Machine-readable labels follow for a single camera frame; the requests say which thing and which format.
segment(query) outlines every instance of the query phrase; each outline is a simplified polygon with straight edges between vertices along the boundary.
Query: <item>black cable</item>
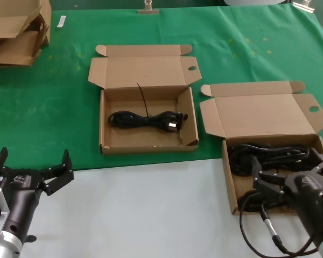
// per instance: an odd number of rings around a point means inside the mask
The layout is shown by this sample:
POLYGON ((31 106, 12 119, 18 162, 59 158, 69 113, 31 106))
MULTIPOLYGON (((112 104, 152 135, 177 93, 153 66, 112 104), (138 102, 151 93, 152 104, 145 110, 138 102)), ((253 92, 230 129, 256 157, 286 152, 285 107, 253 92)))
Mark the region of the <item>black cable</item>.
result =
POLYGON ((245 231, 244 231, 244 228, 243 228, 243 213, 244 213, 244 209, 245 209, 245 206, 247 205, 248 201, 253 198, 253 197, 256 197, 257 195, 261 195, 261 193, 259 192, 256 192, 256 193, 253 193, 249 196, 247 196, 242 204, 242 207, 241 207, 241 212, 240 212, 240 215, 239 215, 239 227, 241 229, 241 232, 242 232, 242 235, 243 235, 243 238, 245 240, 245 242, 247 243, 247 245, 249 246, 249 248, 256 254, 258 255, 259 257, 261 258, 294 258, 294 257, 297 257, 297 256, 304 256, 304 255, 308 255, 308 254, 313 254, 315 253, 315 250, 316 249, 313 249, 311 251, 305 251, 309 246, 310 244, 312 243, 313 239, 315 238, 315 236, 318 234, 318 232, 323 228, 323 219, 321 221, 321 224, 319 227, 316 228, 316 230, 313 232, 313 234, 310 236, 310 238, 308 239, 308 241, 304 244, 304 246, 297 252, 295 253, 292 253, 292 252, 289 252, 285 247, 284 247, 284 250, 283 251, 286 251, 287 254, 289 254, 288 256, 266 256, 266 255, 263 255, 261 254, 259 251, 257 251, 253 246, 252 244, 249 242, 246 234, 245 234, 245 231))
POLYGON ((183 114, 180 112, 165 111, 155 116, 149 116, 144 93, 138 83, 141 95, 146 108, 146 117, 139 116, 130 111, 118 111, 112 113, 108 118, 108 123, 113 127, 136 128, 143 126, 153 126, 166 132, 179 131, 182 128, 183 114))
POLYGON ((148 118, 148 117, 149 117, 149 113, 148 113, 148 111, 147 111, 147 105, 146 105, 146 100, 145 100, 144 93, 142 92, 142 89, 141 89, 140 85, 139 85, 138 83, 136 83, 136 84, 139 86, 139 89, 140 89, 140 92, 141 92, 142 98, 144 99, 145 108, 146 108, 146 117, 148 118))
POLYGON ((287 169, 306 171, 313 168, 308 164, 310 150, 303 146, 271 147, 258 144, 240 144, 230 149, 231 171, 238 176, 251 176, 251 157, 255 156, 263 170, 287 169))

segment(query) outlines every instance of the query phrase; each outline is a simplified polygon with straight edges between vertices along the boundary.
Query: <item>table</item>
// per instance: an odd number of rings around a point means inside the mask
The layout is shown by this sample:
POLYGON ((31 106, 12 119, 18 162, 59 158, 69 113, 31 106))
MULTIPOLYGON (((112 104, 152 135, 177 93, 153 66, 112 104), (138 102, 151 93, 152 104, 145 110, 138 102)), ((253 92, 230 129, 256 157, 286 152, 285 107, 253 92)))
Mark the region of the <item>table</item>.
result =
MULTIPOLYGON (((20 257, 256 257, 226 191, 221 159, 77 171, 41 196, 29 231, 37 241, 20 257)), ((307 241, 297 216, 271 220, 287 249, 307 241)), ((245 216, 244 228, 260 252, 281 256, 259 215, 245 216)))
POLYGON ((51 45, 33 67, 0 69, 0 149, 8 148, 10 167, 57 164, 65 148, 78 170, 219 158, 221 140, 202 124, 202 84, 300 80, 323 107, 323 31, 314 15, 290 5, 161 9, 158 16, 54 11, 51 30, 51 45), (61 15, 66 22, 57 29, 61 15), (193 46, 202 73, 192 84, 200 139, 195 152, 100 154, 100 90, 87 81, 98 44, 193 46))

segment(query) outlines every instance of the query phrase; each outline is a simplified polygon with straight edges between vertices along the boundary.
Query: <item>cardboard box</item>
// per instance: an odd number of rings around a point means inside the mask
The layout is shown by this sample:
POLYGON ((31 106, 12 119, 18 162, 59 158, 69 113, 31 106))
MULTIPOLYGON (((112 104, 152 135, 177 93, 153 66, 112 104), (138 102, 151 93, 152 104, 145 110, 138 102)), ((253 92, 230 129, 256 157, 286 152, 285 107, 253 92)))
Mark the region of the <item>cardboard box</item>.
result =
POLYGON ((101 58, 93 58, 88 80, 102 88, 100 104, 100 150, 103 154, 189 152, 197 148, 198 131, 192 89, 201 79, 195 57, 187 45, 96 47, 101 58), (112 127, 108 117, 128 110, 146 116, 142 88, 149 115, 178 111, 188 118, 177 132, 154 127, 112 127))
POLYGON ((49 0, 0 0, 0 66, 30 66, 50 41, 49 0))
POLYGON ((200 103, 207 133, 225 138, 223 166, 232 214, 239 214, 237 199, 253 190, 251 177, 231 173, 228 150, 246 142, 273 146, 302 144, 323 154, 323 109, 311 94, 298 94, 302 82, 251 82, 203 85, 213 97, 200 103))

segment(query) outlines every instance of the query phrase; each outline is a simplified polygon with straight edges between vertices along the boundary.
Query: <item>box flap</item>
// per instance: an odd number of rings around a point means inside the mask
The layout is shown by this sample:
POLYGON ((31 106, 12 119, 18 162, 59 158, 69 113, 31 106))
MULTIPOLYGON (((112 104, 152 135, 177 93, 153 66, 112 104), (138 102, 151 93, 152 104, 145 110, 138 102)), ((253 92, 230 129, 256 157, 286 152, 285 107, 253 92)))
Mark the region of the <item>box flap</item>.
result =
POLYGON ((190 45, 137 45, 96 46, 97 53, 106 57, 169 56, 185 55, 192 51, 190 45))
POLYGON ((0 65, 32 65, 40 53, 36 47, 40 37, 37 31, 26 31, 15 39, 0 40, 0 65))
POLYGON ((184 86, 201 79, 195 57, 181 56, 191 46, 97 46, 88 80, 101 88, 184 86))
POLYGON ((298 93, 305 89, 303 82, 241 82, 203 85, 201 92, 209 97, 250 96, 298 93))
POLYGON ((39 15, 39 0, 0 0, 0 39, 15 38, 39 15))
POLYGON ((311 94, 294 94, 294 99, 298 103, 303 114, 311 124, 316 133, 323 130, 323 109, 311 94))
POLYGON ((50 6, 49 0, 40 0, 41 10, 39 13, 40 23, 43 27, 46 27, 46 33, 43 45, 48 46, 50 44, 50 25, 52 20, 52 8, 50 6))
POLYGON ((214 98, 200 103, 207 133, 224 138, 315 134, 323 129, 323 110, 312 95, 296 94, 301 82, 204 85, 214 98))

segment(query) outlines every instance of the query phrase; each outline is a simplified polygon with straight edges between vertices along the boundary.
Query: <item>box lid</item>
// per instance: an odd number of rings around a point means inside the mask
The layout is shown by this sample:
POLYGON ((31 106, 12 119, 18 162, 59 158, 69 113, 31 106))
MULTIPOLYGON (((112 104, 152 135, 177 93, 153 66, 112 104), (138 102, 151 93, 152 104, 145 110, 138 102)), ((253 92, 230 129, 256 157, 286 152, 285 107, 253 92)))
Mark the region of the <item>box lid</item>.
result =
POLYGON ((189 45, 104 46, 92 58, 88 80, 101 88, 184 86, 201 79, 189 45))
POLYGON ((15 38, 39 16, 40 0, 0 0, 0 39, 15 38))
POLYGON ((302 82, 249 82, 203 85, 214 97, 200 103, 207 133, 223 138, 316 134, 323 109, 302 82))

